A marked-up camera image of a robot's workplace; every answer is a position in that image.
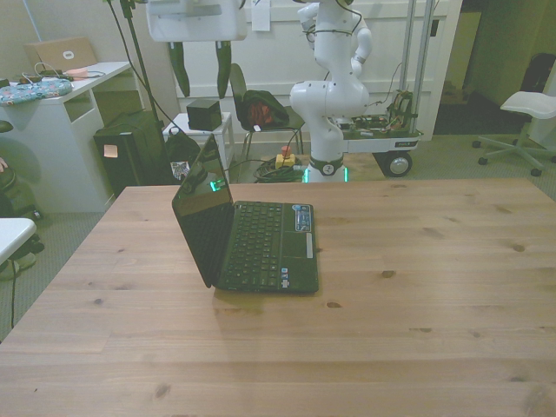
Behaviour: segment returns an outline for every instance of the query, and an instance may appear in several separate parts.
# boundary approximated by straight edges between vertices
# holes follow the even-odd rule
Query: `paper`
[[[251,0],[251,29],[270,32],[270,0]]]

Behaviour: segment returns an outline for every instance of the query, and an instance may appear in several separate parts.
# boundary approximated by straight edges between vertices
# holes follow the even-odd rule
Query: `black laptop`
[[[211,135],[172,200],[207,287],[313,293],[319,289],[309,204],[234,202]]]

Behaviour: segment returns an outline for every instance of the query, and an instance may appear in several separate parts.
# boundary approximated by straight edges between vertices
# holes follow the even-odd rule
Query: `laptop keyboard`
[[[282,204],[240,202],[225,282],[238,288],[278,288]]]

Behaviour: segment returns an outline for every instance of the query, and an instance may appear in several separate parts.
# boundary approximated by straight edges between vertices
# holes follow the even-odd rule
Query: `black computer tower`
[[[119,115],[94,136],[114,195],[137,185],[169,185],[172,169],[151,111]]]

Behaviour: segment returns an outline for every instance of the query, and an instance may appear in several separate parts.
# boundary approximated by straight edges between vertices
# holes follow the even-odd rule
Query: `laptop screen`
[[[195,263],[207,287],[215,285],[234,221],[234,202],[214,136],[190,165],[172,201]]]

